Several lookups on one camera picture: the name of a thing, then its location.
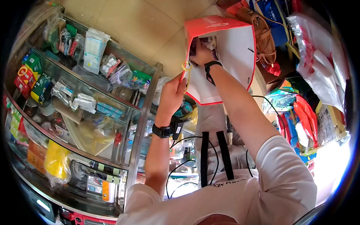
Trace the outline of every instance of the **red and white gift bag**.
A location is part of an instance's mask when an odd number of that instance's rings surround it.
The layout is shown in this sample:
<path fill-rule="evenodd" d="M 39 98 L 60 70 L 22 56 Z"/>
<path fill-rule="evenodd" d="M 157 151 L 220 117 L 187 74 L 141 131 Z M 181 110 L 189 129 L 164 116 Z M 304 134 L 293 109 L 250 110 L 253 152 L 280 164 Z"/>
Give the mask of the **red and white gift bag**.
<path fill-rule="evenodd" d="M 256 42 L 252 25 L 232 18 L 211 15 L 185 21 L 184 27 L 186 61 L 189 61 L 189 49 L 193 38 L 216 36 L 219 62 L 247 90 L 250 88 L 256 60 Z M 183 72 L 184 77 L 189 78 L 188 71 Z M 204 67 L 192 66 L 186 94 L 200 105 L 222 103 L 217 88 L 206 79 Z"/>

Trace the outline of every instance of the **white shirt sleeve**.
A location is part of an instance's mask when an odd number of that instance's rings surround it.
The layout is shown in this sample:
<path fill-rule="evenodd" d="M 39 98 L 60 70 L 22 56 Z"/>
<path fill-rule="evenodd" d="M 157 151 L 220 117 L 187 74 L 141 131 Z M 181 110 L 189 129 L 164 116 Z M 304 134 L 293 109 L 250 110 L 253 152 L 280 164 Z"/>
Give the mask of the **white shirt sleeve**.
<path fill-rule="evenodd" d="M 161 202 L 159 194 L 145 184 L 134 184 L 127 191 L 124 212 L 131 212 Z"/>
<path fill-rule="evenodd" d="M 261 191 L 254 196 L 246 224 L 293 224 L 315 207 L 314 179 L 285 138 L 269 138 L 255 162 Z"/>

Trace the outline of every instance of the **gold rope handle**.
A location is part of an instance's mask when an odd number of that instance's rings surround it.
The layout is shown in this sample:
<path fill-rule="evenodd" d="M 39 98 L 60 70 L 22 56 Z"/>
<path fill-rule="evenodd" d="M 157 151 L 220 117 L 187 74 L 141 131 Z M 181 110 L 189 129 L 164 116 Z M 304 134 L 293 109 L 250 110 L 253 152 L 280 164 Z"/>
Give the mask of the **gold rope handle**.
<path fill-rule="evenodd" d="M 185 65 L 186 65 L 186 64 L 189 64 L 190 69 L 185 68 Z M 189 88 L 189 85 L 190 85 L 190 71 L 191 71 L 191 69 L 193 68 L 193 66 L 190 65 L 190 63 L 189 63 L 188 61 L 185 61 L 185 62 L 183 62 L 183 63 L 181 64 L 181 67 L 183 68 L 183 70 L 189 72 L 188 83 L 186 84 L 186 88 L 185 88 L 185 91 L 184 91 L 184 94 L 185 94 L 185 93 L 188 91 L 188 88 Z"/>

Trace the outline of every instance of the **black wristwatch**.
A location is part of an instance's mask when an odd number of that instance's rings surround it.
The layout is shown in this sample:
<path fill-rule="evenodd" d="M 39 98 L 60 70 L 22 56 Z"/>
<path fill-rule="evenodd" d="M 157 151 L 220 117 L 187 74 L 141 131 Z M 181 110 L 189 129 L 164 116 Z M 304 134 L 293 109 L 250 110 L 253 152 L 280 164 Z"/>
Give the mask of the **black wristwatch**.
<path fill-rule="evenodd" d="M 204 66 L 205 66 L 205 72 L 206 72 L 206 79 L 212 83 L 214 86 L 215 85 L 215 82 L 214 80 L 212 79 L 211 75 L 210 75 L 210 66 L 214 65 L 214 64 L 218 64 L 222 67 L 222 64 L 218 61 L 211 61 L 211 62 L 208 62 L 208 63 L 205 63 Z"/>
<path fill-rule="evenodd" d="M 171 134 L 171 126 L 158 128 L 154 124 L 153 133 L 159 136 L 160 138 L 169 138 Z"/>

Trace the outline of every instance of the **hand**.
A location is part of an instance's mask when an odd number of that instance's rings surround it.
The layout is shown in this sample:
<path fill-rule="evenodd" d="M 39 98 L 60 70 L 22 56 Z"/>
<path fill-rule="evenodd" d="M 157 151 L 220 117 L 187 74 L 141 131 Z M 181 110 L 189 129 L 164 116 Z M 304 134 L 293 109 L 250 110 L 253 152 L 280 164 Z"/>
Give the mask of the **hand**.
<path fill-rule="evenodd" d="M 172 115 L 180 108 L 186 87 L 186 78 L 181 82 L 182 73 L 166 82 L 162 88 L 160 104 L 155 117 L 155 126 L 168 127 Z"/>
<path fill-rule="evenodd" d="M 211 50 L 201 43 L 199 37 L 196 37 L 196 55 L 190 56 L 189 60 L 200 66 L 204 66 L 205 63 L 214 61 L 215 59 L 212 56 Z"/>

